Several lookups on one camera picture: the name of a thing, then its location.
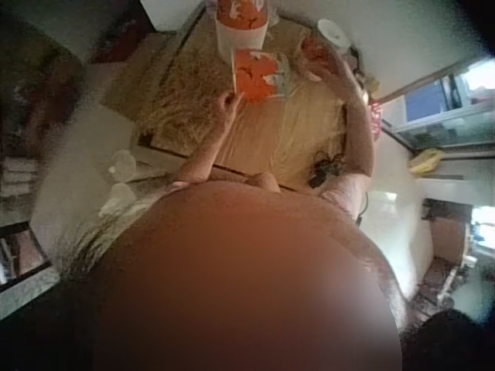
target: black cable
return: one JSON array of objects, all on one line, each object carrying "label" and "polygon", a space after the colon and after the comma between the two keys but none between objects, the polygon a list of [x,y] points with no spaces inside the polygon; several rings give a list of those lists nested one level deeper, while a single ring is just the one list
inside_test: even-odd
[{"label": "black cable", "polygon": [[368,210],[368,205],[370,204],[370,199],[368,199],[368,192],[366,192],[366,205],[364,206],[364,210],[359,213],[357,216],[358,218],[361,218],[363,214]]}]

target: white wall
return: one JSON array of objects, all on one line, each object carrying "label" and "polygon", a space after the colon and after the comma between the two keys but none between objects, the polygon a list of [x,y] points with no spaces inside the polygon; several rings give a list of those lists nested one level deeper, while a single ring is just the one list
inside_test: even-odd
[{"label": "white wall", "polygon": [[475,206],[495,205],[495,160],[441,161],[436,175],[462,175],[463,180],[419,179],[426,197]]},{"label": "white wall", "polygon": [[276,0],[282,9],[336,22],[381,83],[379,97],[480,53],[453,0]]},{"label": "white wall", "polygon": [[129,0],[8,0],[2,5],[65,46],[82,62]]},{"label": "white wall", "polygon": [[141,0],[148,17],[159,32],[180,29],[201,2],[202,0]]},{"label": "white wall", "polygon": [[[386,134],[376,146],[376,165],[361,230],[377,244],[411,298],[433,258],[429,223],[421,220],[422,189],[408,170],[408,151]],[[396,195],[394,201],[388,196]]]}]

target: hand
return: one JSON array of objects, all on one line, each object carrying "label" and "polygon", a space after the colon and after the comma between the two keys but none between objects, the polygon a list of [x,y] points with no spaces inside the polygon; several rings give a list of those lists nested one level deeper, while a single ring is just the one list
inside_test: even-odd
[{"label": "hand", "polygon": [[237,117],[237,111],[244,93],[235,94],[226,91],[218,98],[218,110],[220,112],[220,126],[225,132],[229,132]]},{"label": "hand", "polygon": [[[328,50],[332,63],[325,60],[306,60],[304,67],[321,77],[329,88],[345,102],[361,100],[361,88],[349,66],[333,48],[328,47]],[[329,65],[333,67],[334,73],[330,71]]]}]

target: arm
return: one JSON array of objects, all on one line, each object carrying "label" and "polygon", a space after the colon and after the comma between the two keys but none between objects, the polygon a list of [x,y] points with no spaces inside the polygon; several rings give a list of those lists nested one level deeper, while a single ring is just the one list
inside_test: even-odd
[{"label": "arm", "polygon": [[218,152],[234,124],[241,99],[240,95],[222,94],[218,103],[220,123],[213,126],[198,149],[180,167],[174,176],[175,181],[201,183],[208,180]]},{"label": "arm", "polygon": [[321,64],[308,65],[308,68],[322,77],[323,82],[344,101],[346,109],[344,171],[341,176],[329,181],[322,196],[356,219],[373,174],[374,141],[360,88],[340,56],[336,53],[331,54],[336,61],[337,75],[329,72]]}]

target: person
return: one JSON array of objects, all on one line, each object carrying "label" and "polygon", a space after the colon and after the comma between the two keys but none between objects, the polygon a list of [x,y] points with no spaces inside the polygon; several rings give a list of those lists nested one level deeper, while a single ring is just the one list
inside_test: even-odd
[{"label": "person", "polygon": [[227,93],[172,184],[88,235],[67,281],[82,282],[70,305],[94,369],[401,367],[407,305],[355,223],[373,138],[359,87],[338,67],[309,64],[346,105],[345,169],[320,197],[281,192],[270,173],[210,180],[242,101]]}]

